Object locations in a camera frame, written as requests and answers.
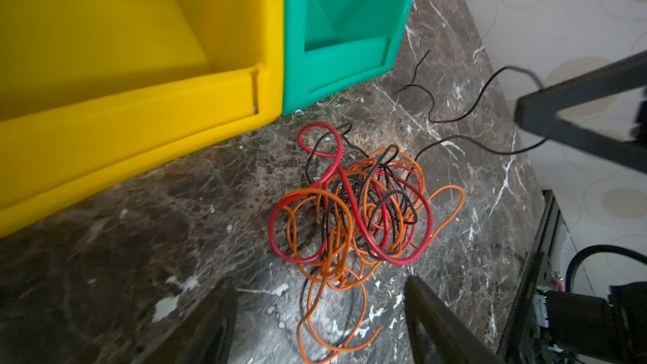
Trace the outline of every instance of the storage bin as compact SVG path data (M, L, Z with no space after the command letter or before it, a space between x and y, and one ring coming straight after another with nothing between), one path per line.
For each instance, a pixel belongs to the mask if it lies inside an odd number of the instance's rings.
M0 2L0 237L281 113L284 0Z
M413 0L285 0L283 113L393 67Z

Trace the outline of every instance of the green storage bin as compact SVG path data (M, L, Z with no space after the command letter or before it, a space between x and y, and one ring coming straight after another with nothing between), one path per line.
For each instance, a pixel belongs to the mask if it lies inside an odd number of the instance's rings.
M285 0L283 113L390 70L413 0Z

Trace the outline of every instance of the black corrugated tube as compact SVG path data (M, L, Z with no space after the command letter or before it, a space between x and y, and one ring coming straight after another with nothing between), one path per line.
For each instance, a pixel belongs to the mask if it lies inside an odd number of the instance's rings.
M573 284L575 283L575 273L577 273L577 269L580 267L580 264L582 264L584 259L586 259L588 256L595 255L597 253L614 253L616 255L623 255L647 265L647 256L641 255L637 251L625 249L624 247L613 246L613 245L594 245L594 246L585 247L582 250L580 250L577 255L573 257L573 259L568 265L568 270L566 270L566 280L565 280L566 292L573 292Z

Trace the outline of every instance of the marble tabletop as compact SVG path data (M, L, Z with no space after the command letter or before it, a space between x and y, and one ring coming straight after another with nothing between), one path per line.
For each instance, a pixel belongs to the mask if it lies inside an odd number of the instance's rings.
M429 97L393 93L410 82L435 96L435 118L457 116L492 74L465 0L415 0L391 72L112 186L0 241L0 361L130 363L155 349L208 293L231 276L239 290L230 363L300 363L296 325L304 277L271 252L269 214L305 185L296 133L312 121L354 125L367 150L391 143L407 154L464 133L498 149L521 146L497 85L472 116L430 124ZM402 304L407 276L425 280L488 347L496 349L544 209L528 158L495 156L470 143L421 158L428 190L466 190L465 204L422 257L383 264L367 283L367 321L354 343L382 326L362 351L337 363L411 363ZM447 216L455 194L432 204ZM329 292L313 316L340 339L357 317L359 290ZM325 351L304 332L311 358Z

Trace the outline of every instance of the tangled wire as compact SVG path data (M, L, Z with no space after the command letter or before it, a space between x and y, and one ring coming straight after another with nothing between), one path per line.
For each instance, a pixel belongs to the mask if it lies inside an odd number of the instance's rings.
M303 141L303 134L315 127L324 128L328 132L310 148ZM305 169L310 186L284 195L272 211L269 222L268 234L274 252L288 262L296 263L311 282L307 311L299 322L296 333L299 349L308 364L313 361L308 358L303 348L301 336L302 327L306 322L315 339L331 351L325 359L315 361L321 364L333 360L342 352L358 351L377 337L381 329L379 327L363 344L349 346L366 314L364 283L384 261L403 266L420 257L439 231L455 217L465 198L463 189L455 185L444 186L425 197L423 170L412 158L402 154L395 145L378 149L368 155L346 138L351 125L347 123L339 127L340 130L342 128L345 128L344 132L339 133L329 124L312 123L299 131L299 145L310 155ZM330 136L334 137L336 151L319 151L321 143ZM341 166L344 142L366 157L351 164L348 169ZM315 156L333 160L317 181L313 181L309 174L309 167ZM461 198L451 216L434 229L430 201L446 189L458 190ZM321 246L313 255L303 256L298 246L297 212L308 204L316 206ZM275 221L282 211L287 213L285 237L288 252L279 248L274 233ZM418 227L425 227L421 239L419 235L415 236ZM360 269L356 272L351 267L351 261L357 259ZM306 270L305 264L314 266L315 271ZM313 300L316 284L319 284L319 288ZM361 287L364 296L360 318L341 345L327 343L318 335L311 320L324 289L330 287L336 291L344 291L356 286Z

